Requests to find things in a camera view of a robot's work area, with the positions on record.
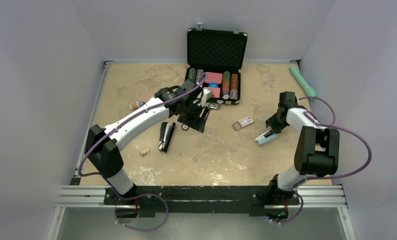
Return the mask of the black stapler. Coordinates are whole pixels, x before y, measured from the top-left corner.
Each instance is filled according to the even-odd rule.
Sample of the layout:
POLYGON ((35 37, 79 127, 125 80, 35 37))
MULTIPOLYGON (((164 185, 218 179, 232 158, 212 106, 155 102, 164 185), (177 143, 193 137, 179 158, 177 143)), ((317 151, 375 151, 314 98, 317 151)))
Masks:
POLYGON ((162 122, 159 131, 158 150, 166 153, 170 146, 176 123, 162 122))

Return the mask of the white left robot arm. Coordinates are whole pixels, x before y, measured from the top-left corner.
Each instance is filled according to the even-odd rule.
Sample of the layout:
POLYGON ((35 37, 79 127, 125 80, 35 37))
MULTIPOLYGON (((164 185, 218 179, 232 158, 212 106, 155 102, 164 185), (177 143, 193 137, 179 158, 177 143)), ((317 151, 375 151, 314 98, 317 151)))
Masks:
POLYGON ((89 160, 96 173, 113 186, 116 198, 124 205, 131 204, 136 197, 136 185, 123 169, 121 151, 143 132, 172 116, 203 133, 211 111, 205 103, 212 95, 211 90, 191 79, 181 86, 161 88, 126 117, 104 127, 98 124, 90 127, 81 161, 89 160))

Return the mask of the light blue stapler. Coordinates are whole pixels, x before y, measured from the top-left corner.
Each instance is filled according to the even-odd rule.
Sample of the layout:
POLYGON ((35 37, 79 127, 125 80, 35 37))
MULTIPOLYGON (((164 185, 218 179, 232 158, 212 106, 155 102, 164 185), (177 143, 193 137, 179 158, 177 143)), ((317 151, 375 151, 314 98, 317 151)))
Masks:
POLYGON ((265 132, 263 132, 261 135, 255 138, 255 142, 257 143, 258 146, 263 146, 270 141, 276 139, 278 137, 278 134, 275 133, 272 129, 268 129, 265 132))

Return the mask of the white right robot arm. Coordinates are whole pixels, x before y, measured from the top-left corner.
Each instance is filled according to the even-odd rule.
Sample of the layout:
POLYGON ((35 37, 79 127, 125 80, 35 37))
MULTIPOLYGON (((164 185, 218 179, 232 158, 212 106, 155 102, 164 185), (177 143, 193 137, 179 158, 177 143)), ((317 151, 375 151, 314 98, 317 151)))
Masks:
POLYGON ((286 127, 299 133, 293 165, 276 174, 269 182, 267 197, 275 204, 294 195, 294 190, 310 178, 333 175, 338 170, 340 133, 335 128, 322 126, 314 115, 299 105, 294 92, 279 94, 276 113, 265 122, 268 130, 257 143, 275 139, 286 127))

